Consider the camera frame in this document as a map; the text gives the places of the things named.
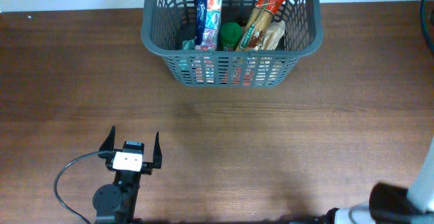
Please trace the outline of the Kleenex tissue multipack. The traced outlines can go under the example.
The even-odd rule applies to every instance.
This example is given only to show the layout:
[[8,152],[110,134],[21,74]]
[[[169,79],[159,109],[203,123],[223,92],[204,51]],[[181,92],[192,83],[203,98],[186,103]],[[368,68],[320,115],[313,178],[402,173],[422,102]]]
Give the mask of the Kleenex tissue multipack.
[[223,0],[196,0],[195,50],[216,51]]

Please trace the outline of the grey plastic shopping basket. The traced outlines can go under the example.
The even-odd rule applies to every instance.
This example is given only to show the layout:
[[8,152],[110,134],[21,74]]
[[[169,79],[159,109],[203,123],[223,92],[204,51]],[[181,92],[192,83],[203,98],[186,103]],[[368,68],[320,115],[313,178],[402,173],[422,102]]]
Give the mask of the grey plastic shopping basket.
[[[244,26],[257,0],[222,0],[221,23]],[[141,40],[180,83],[192,87],[273,87],[323,40],[319,0],[284,0],[274,20],[285,23],[277,49],[248,52],[184,50],[195,37],[197,0],[144,0]]]

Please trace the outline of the spaghetti pasta package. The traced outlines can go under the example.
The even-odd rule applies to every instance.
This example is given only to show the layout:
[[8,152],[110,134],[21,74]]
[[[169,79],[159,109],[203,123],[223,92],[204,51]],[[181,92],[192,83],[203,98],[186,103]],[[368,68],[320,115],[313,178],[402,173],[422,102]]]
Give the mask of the spaghetti pasta package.
[[[283,2],[284,0],[257,0],[247,24],[242,27],[243,35],[235,49],[236,52],[255,51],[254,48],[262,43],[263,35],[270,23],[276,22],[274,21],[275,14],[278,12]],[[234,86],[240,84],[244,86],[255,86],[255,78],[260,59],[261,58],[255,57],[236,58],[237,64],[231,72],[227,71],[225,73],[222,82],[230,83]],[[280,70],[283,66],[281,62],[273,62],[273,59],[271,64],[273,68],[277,68],[278,65],[281,65]]]

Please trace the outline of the green lid Knorr jar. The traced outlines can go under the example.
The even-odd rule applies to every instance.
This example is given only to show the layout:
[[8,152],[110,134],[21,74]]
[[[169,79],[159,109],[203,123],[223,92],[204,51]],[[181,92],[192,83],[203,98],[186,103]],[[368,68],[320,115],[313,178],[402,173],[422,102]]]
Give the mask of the green lid Knorr jar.
[[235,51],[241,36],[243,35],[242,28],[236,22],[227,22],[220,28],[220,49],[222,51]]

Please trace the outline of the beige snack bag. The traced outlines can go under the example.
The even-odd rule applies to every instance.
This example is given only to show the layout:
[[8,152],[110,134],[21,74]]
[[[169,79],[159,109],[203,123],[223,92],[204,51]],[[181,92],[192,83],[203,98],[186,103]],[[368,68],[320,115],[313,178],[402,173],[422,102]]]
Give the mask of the beige snack bag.
[[[280,39],[283,37],[284,34],[285,22],[283,20],[270,23],[268,29],[263,35],[262,43],[260,43],[256,48],[254,48],[254,50],[276,50],[277,46],[279,45]],[[265,86],[266,84],[269,86],[276,80],[281,65],[278,65],[277,68],[273,68],[271,61],[271,57],[262,57],[260,59],[258,72],[255,78],[256,86]]]

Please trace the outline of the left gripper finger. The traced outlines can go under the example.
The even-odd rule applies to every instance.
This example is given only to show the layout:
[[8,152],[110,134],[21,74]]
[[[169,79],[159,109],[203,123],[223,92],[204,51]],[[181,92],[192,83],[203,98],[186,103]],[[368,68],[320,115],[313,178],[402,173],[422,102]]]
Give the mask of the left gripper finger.
[[101,144],[99,151],[112,151],[114,149],[114,144],[115,144],[115,126],[112,126],[108,136]]
[[162,166],[162,152],[159,144],[159,133],[157,132],[155,135],[152,167],[153,169],[161,169],[161,166]]

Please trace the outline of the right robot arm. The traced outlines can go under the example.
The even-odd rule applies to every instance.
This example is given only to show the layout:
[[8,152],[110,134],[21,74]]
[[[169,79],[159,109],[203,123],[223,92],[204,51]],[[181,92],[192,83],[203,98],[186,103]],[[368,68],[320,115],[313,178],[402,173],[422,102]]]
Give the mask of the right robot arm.
[[367,202],[335,208],[315,223],[329,224],[433,224],[433,145],[416,180],[408,188],[377,183]]

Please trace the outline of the teal tissue packet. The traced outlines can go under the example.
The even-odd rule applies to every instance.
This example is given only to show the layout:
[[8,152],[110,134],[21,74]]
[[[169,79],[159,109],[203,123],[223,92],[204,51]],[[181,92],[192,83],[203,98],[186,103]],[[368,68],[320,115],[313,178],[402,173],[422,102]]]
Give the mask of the teal tissue packet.
[[[182,50],[194,50],[195,49],[195,40],[184,40],[182,42]],[[180,60],[178,66],[181,71],[189,71],[195,62],[195,57],[189,58],[188,60]]]

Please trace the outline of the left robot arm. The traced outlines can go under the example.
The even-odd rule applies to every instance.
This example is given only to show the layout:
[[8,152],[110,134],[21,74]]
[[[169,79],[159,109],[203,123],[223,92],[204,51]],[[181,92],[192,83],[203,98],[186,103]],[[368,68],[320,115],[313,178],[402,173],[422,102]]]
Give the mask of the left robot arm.
[[105,160],[108,170],[115,173],[111,184],[101,186],[94,194],[92,204],[96,210],[97,223],[141,223],[134,212],[143,174],[151,175],[162,165],[159,136],[155,136],[153,158],[144,160],[144,144],[125,141],[121,149],[115,149],[115,127],[98,150],[98,157]]

